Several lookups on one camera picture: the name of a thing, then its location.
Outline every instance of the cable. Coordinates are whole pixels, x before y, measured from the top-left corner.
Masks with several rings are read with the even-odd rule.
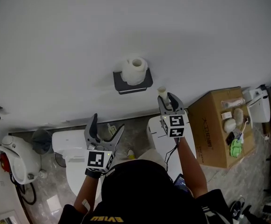
[[[243,203],[242,203],[242,208],[243,208],[244,204],[246,203],[246,199],[244,199],[243,196],[241,196],[241,197],[239,198],[239,200],[240,200],[240,199],[243,199]]]
[[[244,130],[246,129],[246,125],[247,125],[248,121],[249,120],[247,119],[246,122],[244,122],[244,127],[243,127],[242,131],[240,132],[239,137],[238,137],[237,140],[239,140],[242,137],[242,134],[243,134]]]
[[[232,167],[230,167],[230,168],[228,169],[228,171],[227,171],[227,173],[226,173],[225,175],[221,175],[221,177],[226,176],[226,175],[228,174],[228,172],[231,170],[231,168],[232,168]],[[213,180],[213,178],[217,175],[217,173],[218,173],[219,171],[217,171],[217,172],[212,176],[212,178],[211,178],[209,181],[207,181],[206,183],[209,183],[211,180]]]
[[[14,179],[12,173],[10,173],[10,180],[11,180],[11,182],[12,182],[16,187],[19,188],[19,190],[20,190],[20,192],[21,192],[22,194],[25,194],[25,192],[26,192],[25,186],[22,185],[22,187],[21,187],[21,185]],[[23,196],[21,196],[21,197],[22,197],[22,199],[23,199],[28,205],[34,205],[34,204],[36,203],[36,201],[37,201],[36,191],[35,191],[34,185],[33,185],[31,182],[30,182],[29,184],[30,184],[31,187],[32,187],[32,191],[33,191],[33,195],[34,195],[34,200],[31,201],[31,202],[29,202],[29,201],[26,200]]]
[[[178,141],[177,141],[177,143],[176,143],[176,146],[175,146],[172,150],[170,150],[169,152],[167,152],[166,155],[165,155],[165,158],[164,158],[164,162],[165,162],[165,164],[166,164],[166,171],[167,171],[167,172],[168,172],[168,162],[169,162],[169,159],[170,159],[172,153],[178,148],[178,145],[179,145],[179,142],[180,142],[180,138],[178,138],[177,140],[178,140]]]
[[[261,131],[260,131],[256,126],[254,126],[254,127],[255,127],[255,129],[258,131],[258,133],[260,133],[260,135],[261,135],[261,137],[264,139],[264,141],[268,141],[268,142],[271,144],[270,140],[266,140],[266,139],[265,139],[265,136],[263,136],[263,134],[261,133]]]

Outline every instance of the person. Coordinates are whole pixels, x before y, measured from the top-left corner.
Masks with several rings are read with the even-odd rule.
[[[185,184],[192,194],[173,185],[164,160],[151,149],[147,151],[149,155],[143,154],[145,158],[110,168],[101,187],[102,201],[95,209],[101,173],[87,169],[74,205],[64,206],[59,224],[233,223],[222,192],[219,189],[208,192],[204,173],[185,138],[175,141]]]

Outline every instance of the toilet seat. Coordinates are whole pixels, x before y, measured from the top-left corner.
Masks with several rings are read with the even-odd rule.
[[[71,191],[77,196],[86,178],[85,162],[66,162],[66,177]],[[98,180],[96,198],[101,193],[101,179]]]
[[[77,196],[86,178],[85,151],[87,150],[84,130],[55,132],[52,147],[66,162],[66,177],[71,191]],[[101,179],[98,181],[96,199],[101,193]]]

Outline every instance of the black wire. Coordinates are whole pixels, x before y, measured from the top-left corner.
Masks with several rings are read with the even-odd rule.
[[[22,194],[25,194],[25,192],[26,192],[25,186],[22,185],[22,187],[21,187],[21,185],[14,179],[12,173],[10,173],[10,179],[11,179],[11,182],[12,182],[15,186],[17,186],[17,187],[19,188],[20,192],[21,192]],[[33,191],[33,195],[34,195],[34,200],[33,200],[32,202],[29,202],[29,201],[27,201],[23,196],[21,196],[21,197],[22,197],[22,199],[23,199],[28,205],[34,205],[34,204],[36,203],[36,201],[37,201],[36,191],[35,191],[34,185],[33,185],[31,182],[30,182],[29,184],[30,184],[31,187],[32,187],[32,191]]]
[[[178,148],[179,142],[180,142],[180,138],[178,138],[178,141],[177,141],[177,143],[176,143],[176,146],[175,146],[172,150],[170,150],[169,152],[167,152],[167,154],[165,155],[164,162],[165,162],[165,164],[166,164],[166,171],[167,171],[167,172],[168,172],[168,162],[169,162],[169,159],[170,159],[172,153]]]
[[[242,196],[239,198],[239,200],[240,200],[240,199],[243,199],[243,203],[242,203],[242,205],[241,205],[241,207],[243,208],[244,204],[246,203],[246,199],[244,199],[244,197],[242,197]]]

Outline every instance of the hand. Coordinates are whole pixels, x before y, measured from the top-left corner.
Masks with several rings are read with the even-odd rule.
[[[90,169],[86,169],[85,174],[89,177],[99,179],[100,176],[102,175],[102,172],[97,172],[97,171],[91,171]]]

